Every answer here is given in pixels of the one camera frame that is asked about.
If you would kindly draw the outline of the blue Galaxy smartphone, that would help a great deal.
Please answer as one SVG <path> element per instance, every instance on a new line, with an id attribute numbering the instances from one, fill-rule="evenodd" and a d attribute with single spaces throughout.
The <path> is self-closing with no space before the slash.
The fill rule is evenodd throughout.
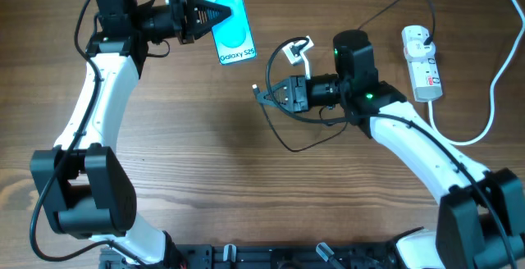
<path id="1" fill-rule="evenodd" d="M 219 63 L 230 65 L 257 56 L 244 0 L 206 0 L 231 9 L 231 15 L 212 27 Z"/>

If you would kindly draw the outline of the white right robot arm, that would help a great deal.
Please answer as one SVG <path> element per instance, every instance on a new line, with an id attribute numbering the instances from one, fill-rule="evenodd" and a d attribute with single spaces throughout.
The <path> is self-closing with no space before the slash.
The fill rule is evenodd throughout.
<path id="1" fill-rule="evenodd" d="M 508 168 L 490 171 L 444 141 L 395 87 L 378 79 L 362 30 L 333 38 L 336 72 L 316 76 L 311 106 L 339 104 L 344 121 L 393 152 L 439 205 L 435 230 L 395 241 L 406 268 L 514 267 L 524 257 L 524 194 Z"/>

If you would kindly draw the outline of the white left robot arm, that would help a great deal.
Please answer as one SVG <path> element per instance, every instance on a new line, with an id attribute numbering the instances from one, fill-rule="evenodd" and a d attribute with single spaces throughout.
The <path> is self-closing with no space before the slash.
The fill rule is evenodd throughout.
<path id="1" fill-rule="evenodd" d="M 150 44 L 192 43 L 219 29 L 247 31 L 243 0 L 90 0 L 94 32 L 79 54 L 85 81 L 66 128 L 49 150 L 34 152 L 30 171 L 39 193 L 30 221 L 103 248 L 108 268 L 205 268 L 137 211 L 135 188 L 119 163 L 116 141 L 128 99 L 139 82 Z"/>

